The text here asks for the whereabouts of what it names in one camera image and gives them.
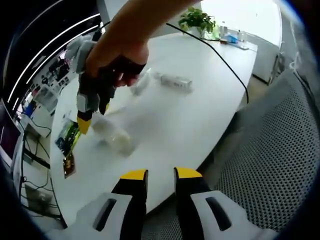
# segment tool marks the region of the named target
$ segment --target computer monitor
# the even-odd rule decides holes
[[[11,118],[4,101],[0,100],[0,159],[12,177],[17,194],[21,190],[24,133]]]

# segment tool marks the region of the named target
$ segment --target desk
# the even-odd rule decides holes
[[[255,64],[257,46],[241,50],[211,42],[245,85]],[[124,157],[100,141],[90,129],[81,136],[73,154],[76,173],[64,178],[63,155],[55,145],[62,119],[76,120],[78,81],[61,92],[52,125],[51,178],[56,199],[68,225],[76,213],[103,192],[111,192],[128,171],[148,169],[147,212],[174,192],[174,167],[197,169],[215,147],[234,116],[245,89],[219,57],[203,43],[179,33],[149,41],[145,69],[191,79],[194,91],[181,93],[156,80],[139,97],[127,87],[117,89],[109,115],[133,138],[135,151]]]

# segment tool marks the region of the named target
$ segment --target hand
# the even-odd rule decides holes
[[[147,43],[127,42],[121,44],[116,41],[108,41],[108,38],[104,38],[103,44],[101,44],[101,41],[98,41],[87,57],[86,72],[92,77],[96,77],[99,68],[107,66],[119,55],[123,55],[134,63],[145,65],[149,56]],[[116,86],[131,86],[135,84],[138,78],[139,75],[132,75],[123,72],[119,77]]]

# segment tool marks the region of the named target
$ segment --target green leaves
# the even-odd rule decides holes
[[[206,30],[212,33],[216,26],[216,21],[212,22],[207,13],[193,6],[188,7],[188,12],[183,13],[180,17],[181,19],[178,21],[178,24],[180,28],[185,31],[189,28],[197,27],[201,31]]]

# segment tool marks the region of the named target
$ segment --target potted plant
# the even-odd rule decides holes
[[[211,17],[208,14],[191,6],[188,8],[188,12],[181,15],[178,24],[182,30],[190,30],[191,34],[201,38],[205,31],[212,33],[216,26],[216,21],[211,21]]]

